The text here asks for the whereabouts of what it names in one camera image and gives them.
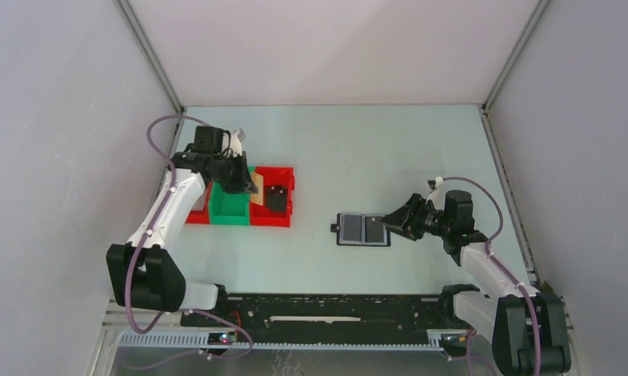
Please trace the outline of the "black VIP card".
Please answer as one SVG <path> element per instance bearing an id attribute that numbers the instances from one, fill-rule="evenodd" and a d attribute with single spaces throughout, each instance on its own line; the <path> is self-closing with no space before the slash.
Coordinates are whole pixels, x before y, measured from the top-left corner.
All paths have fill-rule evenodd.
<path id="1" fill-rule="evenodd" d="M 379 245 L 386 243 L 386 231 L 381 223 L 381 216 L 368 215 L 365 217 L 365 242 Z"/>

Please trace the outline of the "black leather card holder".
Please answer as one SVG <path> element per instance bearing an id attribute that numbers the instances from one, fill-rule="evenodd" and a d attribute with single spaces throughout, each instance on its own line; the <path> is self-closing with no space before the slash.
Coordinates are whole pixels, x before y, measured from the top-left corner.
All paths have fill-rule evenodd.
<path id="1" fill-rule="evenodd" d="M 336 222 L 330 225 L 331 233 L 336 235 L 337 246 L 388 248 L 391 246 L 390 233 L 386 231 L 386 243 L 379 245 L 365 242 L 365 217 L 368 214 L 338 213 Z"/>

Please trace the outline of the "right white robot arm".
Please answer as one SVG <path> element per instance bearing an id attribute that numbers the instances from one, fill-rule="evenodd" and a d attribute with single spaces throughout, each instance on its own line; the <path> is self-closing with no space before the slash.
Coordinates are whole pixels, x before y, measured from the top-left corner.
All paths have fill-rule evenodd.
<path id="1" fill-rule="evenodd" d="M 504 375 L 563 374 L 572 368 L 563 301 L 519 280 L 500 260 L 489 238 L 475 229 L 474 203 L 467 191 L 451 190 L 444 208 L 413 194 L 381 223 L 409 240 L 440 237 L 453 261 L 478 286 L 450 285 L 442 292 L 437 315 L 447 327 L 463 322 L 491 343 Z"/>

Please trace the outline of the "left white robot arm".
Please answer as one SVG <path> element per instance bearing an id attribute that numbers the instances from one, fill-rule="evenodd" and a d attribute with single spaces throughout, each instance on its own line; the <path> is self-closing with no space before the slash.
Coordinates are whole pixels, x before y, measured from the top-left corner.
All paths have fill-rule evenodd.
<path id="1" fill-rule="evenodd" d="M 223 287 L 188 280 L 173 259 L 173 245 L 194 204 L 212 183 L 228 194 L 248 196 L 258 188 L 242 147 L 244 131 L 199 125 L 194 140 L 168 162 L 161 191 L 139 228 L 123 244 L 113 244 L 106 263 L 120 306 L 176 312 L 199 309 L 211 326 L 228 320 Z"/>

